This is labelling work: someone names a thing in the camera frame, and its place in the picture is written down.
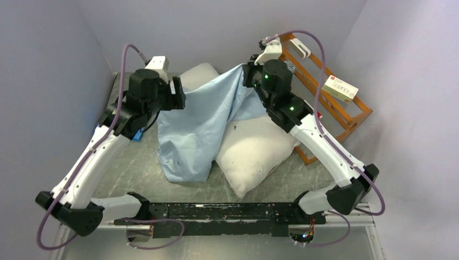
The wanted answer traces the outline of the light blue pillowcase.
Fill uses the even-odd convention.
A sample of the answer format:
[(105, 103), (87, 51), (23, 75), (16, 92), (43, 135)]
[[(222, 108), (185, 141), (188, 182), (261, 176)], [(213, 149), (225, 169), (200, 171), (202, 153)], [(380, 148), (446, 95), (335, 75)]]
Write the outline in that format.
[(226, 125), (266, 113), (252, 88), (243, 86), (242, 65), (218, 74), (202, 63), (180, 75), (185, 108), (161, 112), (158, 159), (171, 183), (206, 181)]

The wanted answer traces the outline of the white pillow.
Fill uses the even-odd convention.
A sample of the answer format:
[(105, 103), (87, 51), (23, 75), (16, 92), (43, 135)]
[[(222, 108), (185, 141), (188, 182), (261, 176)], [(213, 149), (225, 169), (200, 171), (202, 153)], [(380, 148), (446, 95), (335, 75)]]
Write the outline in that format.
[(259, 185), (287, 159), (296, 141), (276, 126), (266, 113), (230, 121), (215, 160), (237, 197)]

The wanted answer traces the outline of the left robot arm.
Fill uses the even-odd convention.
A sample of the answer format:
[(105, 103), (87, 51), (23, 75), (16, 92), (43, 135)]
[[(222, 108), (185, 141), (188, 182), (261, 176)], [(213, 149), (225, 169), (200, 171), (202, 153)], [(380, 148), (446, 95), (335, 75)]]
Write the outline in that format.
[(93, 198), (93, 193), (118, 154), (152, 117), (185, 108), (179, 76), (161, 77), (154, 70), (138, 69), (130, 75), (128, 88), (120, 91), (70, 172), (52, 191), (41, 191), (36, 197), (38, 205), (82, 237), (112, 220), (143, 225), (151, 219), (149, 201), (136, 192), (108, 199)]

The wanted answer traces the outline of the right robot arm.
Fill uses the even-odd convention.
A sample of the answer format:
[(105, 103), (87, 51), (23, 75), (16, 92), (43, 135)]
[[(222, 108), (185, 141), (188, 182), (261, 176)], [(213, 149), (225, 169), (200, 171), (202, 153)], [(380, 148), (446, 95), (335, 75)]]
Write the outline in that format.
[(306, 192), (297, 199), (292, 218), (306, 224), (314, 213), (325, 210), (349, 215), (370, 192), (379, 169), (352, 156), (316, 119), (313, 108), (291, 92), (293, 74), (282, 60), (263, 65), (243, 65), (243, 86), (253, 88), (271, 120), (306, 146), (325, 166), (334, 184)]

